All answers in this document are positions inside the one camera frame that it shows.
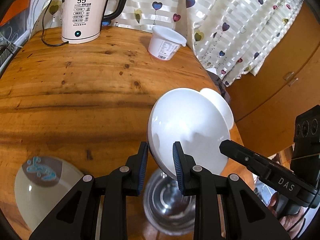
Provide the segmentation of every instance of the heart-patterned curtain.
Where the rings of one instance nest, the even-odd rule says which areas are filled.
[[[303,0],[127,0],[122,14],[103,25],[151,32],[154,25],[182,34],[204,68],[216,68],[229,86],[256,75],[290,28]],[[61,0],[53,0],[46,28],[61,25]],[[109,0],[106,13],[116,7]]]

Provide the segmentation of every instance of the camera lens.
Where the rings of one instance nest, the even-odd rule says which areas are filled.
[[[301,130],[301,127],[300,127],[300,125],[298,124],[298,125],[297,125],[297,130],[296,130],[296,136],[299,136],[300,130]]]
[[[75,32],[75,36],[76,36],[76,37],[80,37],[80,35],[81,35],[81,31],[76,31],[76,32]]]
[[[311,133],[312,133],[312,135],[314,135],[317,132],[317,130],[318,130],[318,122],[317,122],[316,119],[314,119],[312,121],[312,124],[311,124]]]
[[[306,137],[308,135],[309,131],[309,123],[308,121],[304,121],[302,124],[302,136]]]

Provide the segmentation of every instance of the cabinet door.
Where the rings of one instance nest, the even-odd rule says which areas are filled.
[[[237,122],[244,146],[270,156],[293,143],[295,118],[320,104],[320,47],[271,99]]]
[[[257,76],[243,75],[227,88],[235,121],[257,109],[289,81],[310,59],[320,41],[320,25],[304,3],[283,39],[266,58]]]

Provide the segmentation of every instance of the dark cloth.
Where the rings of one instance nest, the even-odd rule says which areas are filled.
[[[226,90],[225,84],[223,84],[222,80],[215,74],[210,71],[207,71],[209,77],[213,81],[213,83],[216,85],[216,87],[219,89],[221,96],[224,98],[224,100],[230,104],[231,98]]]

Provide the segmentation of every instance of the kettle logo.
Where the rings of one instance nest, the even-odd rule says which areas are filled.
[[[279,184],[279,185],[282,185],[283,183],[284,183],[284,178],[280,178],[278,184]],[[287,181],[285,184],[283,184],[283,187],[289,189],[290,191],[293,191],[294,184],[291,184],[291,185],[289,186],[289,181]]]

